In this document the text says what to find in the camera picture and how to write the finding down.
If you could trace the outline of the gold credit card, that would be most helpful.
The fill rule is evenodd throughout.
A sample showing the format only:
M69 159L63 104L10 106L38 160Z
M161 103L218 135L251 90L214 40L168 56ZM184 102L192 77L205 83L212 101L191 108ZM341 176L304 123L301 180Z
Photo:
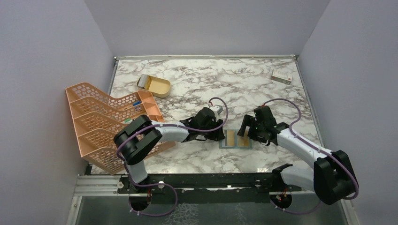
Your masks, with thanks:
M235 144L235 130L225 130L224 146L230 148L235 147Z
M251 143L250 143L250 139L247 136L248 135L248 131L246 130L244 132L243 136L237 136L237 146L240 148L250 148Z

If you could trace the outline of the green card holder wallet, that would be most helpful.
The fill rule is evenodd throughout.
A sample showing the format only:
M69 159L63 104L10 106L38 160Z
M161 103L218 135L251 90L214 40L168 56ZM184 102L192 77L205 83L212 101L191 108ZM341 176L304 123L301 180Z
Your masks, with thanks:
M238 129L224 129L225 138L219 141L219 148L251 150L253 144L252 140L247 136L248 131L245 131L244 136L238 136L238 131Z

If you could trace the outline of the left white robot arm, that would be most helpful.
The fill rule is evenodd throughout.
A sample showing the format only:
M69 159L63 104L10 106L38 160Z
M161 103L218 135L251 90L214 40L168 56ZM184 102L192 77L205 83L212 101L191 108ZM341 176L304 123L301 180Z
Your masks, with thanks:
M185 143L198 140L198 136L212 141L224 139L224 120L219 117L222 111L220 105L204 107L195 116L170 124L141 115L117 133L113 139L116 154L124 161L131 177L130 187L138 193L147 188L144 159L157 143Z

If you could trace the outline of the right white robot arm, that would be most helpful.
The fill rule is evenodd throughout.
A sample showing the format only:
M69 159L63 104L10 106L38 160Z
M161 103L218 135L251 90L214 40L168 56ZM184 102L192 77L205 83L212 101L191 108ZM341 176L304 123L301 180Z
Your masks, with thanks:
M287 123L277 123L268 106L254 109L254 116L246 114L237 134L285 148L309 165L308 169L292 164L274 169L271 186L275 190L282 191L289 185L301 187L315 192L327 205L357 197L359 185L348 155L342 150L331 151L310 142Z

